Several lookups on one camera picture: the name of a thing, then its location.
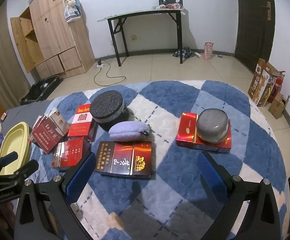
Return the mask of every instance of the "drawer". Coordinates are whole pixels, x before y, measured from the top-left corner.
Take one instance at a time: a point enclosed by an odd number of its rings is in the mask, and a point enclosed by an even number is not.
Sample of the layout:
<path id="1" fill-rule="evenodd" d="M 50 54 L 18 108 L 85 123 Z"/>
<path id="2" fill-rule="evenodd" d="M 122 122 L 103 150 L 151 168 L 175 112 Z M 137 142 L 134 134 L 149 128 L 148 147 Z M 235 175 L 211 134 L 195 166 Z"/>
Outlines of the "drawer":
<path id="1" fill-rule="evenodd" d="M 41 79 L 52 76 L 45 61 L 36 66 L 36 70 Z"/>
<path id="2" fill-rule="evenodd" d="M 48 69 L 49 69 L 51 75 L 56 75 L 56 74 L 59 74 L 61 72 L 64 72 L 64 69 L 62 67 L 62 64 L 60 62 L 58 55 L 56 55 L 50 59 L 47 59 L 46 64 L 48 66 Z"/>
<path id="3" fill-rule="evenodd" d="M 65 70 L 81 66 L 81 61 L 75 47 L 62 52 L 59 54 L 59 57 Z"/>

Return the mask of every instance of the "blue gripper pad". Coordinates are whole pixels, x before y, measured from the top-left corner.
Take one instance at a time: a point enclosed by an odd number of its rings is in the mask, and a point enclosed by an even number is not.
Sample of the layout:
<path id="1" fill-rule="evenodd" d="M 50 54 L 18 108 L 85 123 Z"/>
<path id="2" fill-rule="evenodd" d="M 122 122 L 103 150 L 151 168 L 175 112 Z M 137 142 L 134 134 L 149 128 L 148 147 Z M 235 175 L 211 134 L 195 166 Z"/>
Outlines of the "blue gripper pad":
<path id="1" fill-rule="evenodd" d="M 227 186 L 202 152 L 198 153 L 197 165 L 217 201 L 225 205 L 228 202 Z"/>
<path id="2" fill-rule="evenodd" d="M 66 187 L 66 203 L 68 205 L 77 202 L 95 168 L 96 156 L 91 153 Z"/>

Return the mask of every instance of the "gold logo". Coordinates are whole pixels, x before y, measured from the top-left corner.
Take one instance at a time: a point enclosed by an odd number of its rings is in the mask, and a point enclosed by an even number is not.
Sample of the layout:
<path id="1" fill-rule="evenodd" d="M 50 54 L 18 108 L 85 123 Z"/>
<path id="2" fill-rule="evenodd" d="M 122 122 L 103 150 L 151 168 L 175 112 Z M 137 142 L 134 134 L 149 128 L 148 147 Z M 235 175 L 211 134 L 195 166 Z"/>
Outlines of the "gold logo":
<path id="1" fill-rule="evenodd" d="M 145 168 L 144 157 L 136 156 L 135 171 L 141 171 Z"/>

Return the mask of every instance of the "gray bed sheet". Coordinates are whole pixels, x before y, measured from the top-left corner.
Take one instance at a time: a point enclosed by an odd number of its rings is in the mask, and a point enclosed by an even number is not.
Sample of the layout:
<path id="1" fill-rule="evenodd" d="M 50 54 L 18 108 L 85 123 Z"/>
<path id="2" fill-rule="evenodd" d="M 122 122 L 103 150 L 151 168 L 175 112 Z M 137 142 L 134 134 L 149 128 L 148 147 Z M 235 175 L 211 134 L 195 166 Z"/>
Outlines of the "gray bed sheet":
<path id="1" fill-rule="evenodd" d="M 37 117 L 45 113 L 50 103 L 51 100 L 44 100 L 7 110 L 6 119 L 2 122 L 2 134 L 5 136 L 19 122 L 26 122 L 32 128 Z"/>

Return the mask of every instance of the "door handle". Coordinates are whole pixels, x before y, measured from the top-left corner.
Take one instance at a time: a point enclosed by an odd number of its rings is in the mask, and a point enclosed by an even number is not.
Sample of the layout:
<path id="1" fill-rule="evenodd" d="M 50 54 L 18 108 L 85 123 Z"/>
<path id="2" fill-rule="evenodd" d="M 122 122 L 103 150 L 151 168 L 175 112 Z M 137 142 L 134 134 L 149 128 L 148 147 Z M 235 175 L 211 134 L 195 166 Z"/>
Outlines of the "door handle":
<path id="1" fill-rule="evenodd" d="M 267 8 L 267 20 L 270 21 L 272 18 L 271 2 L 267 2 L 267 5 L 261 5 L 261 7 Z"/>

